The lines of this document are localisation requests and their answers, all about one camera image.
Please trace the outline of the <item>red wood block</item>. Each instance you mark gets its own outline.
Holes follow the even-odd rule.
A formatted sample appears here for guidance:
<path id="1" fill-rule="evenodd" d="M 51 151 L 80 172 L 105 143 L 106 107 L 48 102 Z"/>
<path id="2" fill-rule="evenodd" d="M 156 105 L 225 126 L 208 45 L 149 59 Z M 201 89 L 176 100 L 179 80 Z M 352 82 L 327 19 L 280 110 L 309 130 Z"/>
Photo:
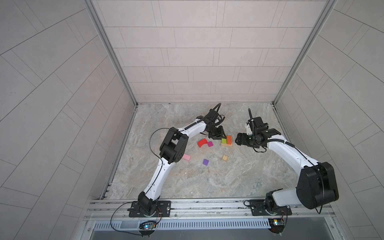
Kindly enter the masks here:
<path id="1" fill-rule="evenodd" d="M 206 139 L 202 139 L 202 140 L 200 140 L 199 142 L 198 142 L 198 146 L 199 146 L 199 148 L 201 148 L 203 145 L 205 145 L 205 144 L 207 144 L 208 143 L 208 141 L 206 140 Z"/>

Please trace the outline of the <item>orange wood block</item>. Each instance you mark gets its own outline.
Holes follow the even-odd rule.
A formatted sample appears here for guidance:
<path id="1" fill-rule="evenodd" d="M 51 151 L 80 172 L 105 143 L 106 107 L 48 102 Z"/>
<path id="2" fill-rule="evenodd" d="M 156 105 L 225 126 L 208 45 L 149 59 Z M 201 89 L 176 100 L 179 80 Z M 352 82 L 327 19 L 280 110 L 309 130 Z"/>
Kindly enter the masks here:
<path id="1" fill-rule="evenodd" d="M 228 146 L 232 146 L 233 145 L 233 141 L 232 141 L 232 137 L 231 136 L 227 136 L 227 145 Z"/>

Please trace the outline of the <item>pink wood block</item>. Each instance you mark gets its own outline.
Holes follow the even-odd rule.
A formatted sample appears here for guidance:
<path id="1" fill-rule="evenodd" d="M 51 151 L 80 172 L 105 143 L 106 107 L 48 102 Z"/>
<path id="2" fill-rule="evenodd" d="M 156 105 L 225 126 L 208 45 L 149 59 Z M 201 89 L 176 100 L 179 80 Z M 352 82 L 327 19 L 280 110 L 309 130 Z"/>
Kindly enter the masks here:
<path id="1" fill-rule="evenodd" d="M 184 154 L 182 159 L 189 161 L 191 159 L 191 156 Z"/>

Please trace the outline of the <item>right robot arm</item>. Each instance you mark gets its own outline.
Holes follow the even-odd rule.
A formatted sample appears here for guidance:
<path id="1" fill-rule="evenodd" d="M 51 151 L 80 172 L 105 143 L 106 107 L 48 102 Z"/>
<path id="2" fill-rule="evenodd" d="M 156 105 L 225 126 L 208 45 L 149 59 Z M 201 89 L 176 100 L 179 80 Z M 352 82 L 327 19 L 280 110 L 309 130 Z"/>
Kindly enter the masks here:
<path id="1" fill-rule="evenodd" d="M 264 123 L 261 117 L 251 117 L 246 129 L 246 133 L 237 135 L 237 145 L 251 147 L 255 152 L 259 148 L 272 150 L 299 176 L 295 188 L 266 194 L 264 208 L 268 214 L 280 214 L 284 207 L 289 206 L 304 206 L 312 210 L 339 199 L 335 170 L 331 164 L 320 163 L 304 154 L 279 131 Z"/>

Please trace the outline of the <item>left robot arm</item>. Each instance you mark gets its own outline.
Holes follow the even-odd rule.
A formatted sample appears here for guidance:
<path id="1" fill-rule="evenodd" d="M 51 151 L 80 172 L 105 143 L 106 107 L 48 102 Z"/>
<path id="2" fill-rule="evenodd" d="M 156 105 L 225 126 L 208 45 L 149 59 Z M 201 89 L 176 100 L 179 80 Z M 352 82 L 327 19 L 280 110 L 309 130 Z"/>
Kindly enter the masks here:
<path id="1" fill-rule="evenodd" d="M 198 116 L 191 124 L 182 128 L 169 128 L 160 145 L 158 166 L 148 186 L 139 194 L 138 200 L 132 203 L 134 216 L 151 217 L 157 213 L 158 201 L 163 185 L 173 168 L 185 154 L 189 138 L 207 132 L 208 137 L 219 140 L 226 137 L 221 123 L 225 117 L 219 114 L 221 104 L 210 109 L 205 116 Z"/>

